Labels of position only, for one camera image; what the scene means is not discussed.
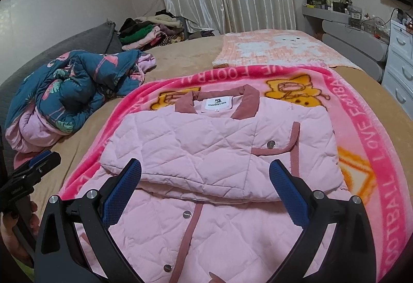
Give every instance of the white drawer cabinet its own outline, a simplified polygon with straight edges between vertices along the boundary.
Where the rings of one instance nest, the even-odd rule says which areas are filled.
[[[387,65],[396,73],[403,83],[413,90],[413,62],[402,55],[397,48],[389,49]]]
[[[382,85],[398,101],[410,119],[413,120],[413,92],[398,79],[391,68],[386,69]]]
[[[413,35],[395,21],[392,21],[382,86],[413,120]]]
[[[412,34],[406,31],[405,26],[397,23],[396,21],[392,21],[390,45],[398,49],[406,57],[411,58],[413,51]]]

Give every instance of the jacket label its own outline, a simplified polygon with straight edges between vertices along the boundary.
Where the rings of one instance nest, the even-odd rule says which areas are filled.
[[[220,110],[231,109],[232,98],[233,97],[218,97],[218,98],[206,99],[202,102],[201,112],[204,112],[204,111],[219,112]]]

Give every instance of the blue gripper pad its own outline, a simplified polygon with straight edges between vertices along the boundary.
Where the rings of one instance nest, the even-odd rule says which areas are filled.
[[[304,228],[310,222],[308,204],[294,186],[292,179],[291,174],[280,160],[272,161],[270,164],[271,183],[280,196],[294,225]]]
[[[28,167],[31,168],[33,165],[35,165],[37,162],[39,162],[41,159],[49,156],[52,152],[50,150],[46,150],[42,152],[41,154],[34,156],[30,162],[28,163]]]
[[[137,159],[131,160],[125,169],[116,176],[121,179],[103,204],[102,223],[106,229],[119,221],[142,175],[142,167]]]

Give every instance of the dark pink collar trim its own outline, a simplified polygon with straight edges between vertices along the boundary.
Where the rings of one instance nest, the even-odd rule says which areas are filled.
[[[175,103],[175,112],[197,114],[194,108],[194,101],[202,101],[209,98],[218,97],[238,97],[242,95],[242,100],[231,118],[243,120],[253,118],[257,114],[259,107],[259,91],[250,85],[232,88],[227,91],[199,92],[190,91],[180,97]]]

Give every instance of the pink quilted jacket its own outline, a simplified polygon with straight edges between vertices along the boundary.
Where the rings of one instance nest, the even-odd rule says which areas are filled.
[[[225,96],[232,107],[205,109],[209,98]],[[139,189],[109,230],[146,283],[265,283],[302,231],[269,180],[274,159],[313,190],[351,196],[326,109],[260,97],[249,85],[189,92],[175,106],[126,116],[79,196],[131,158],[142,164]],[[103,275],[78,232],[92,269]],[[317,271],[332,232],[308,274]]]

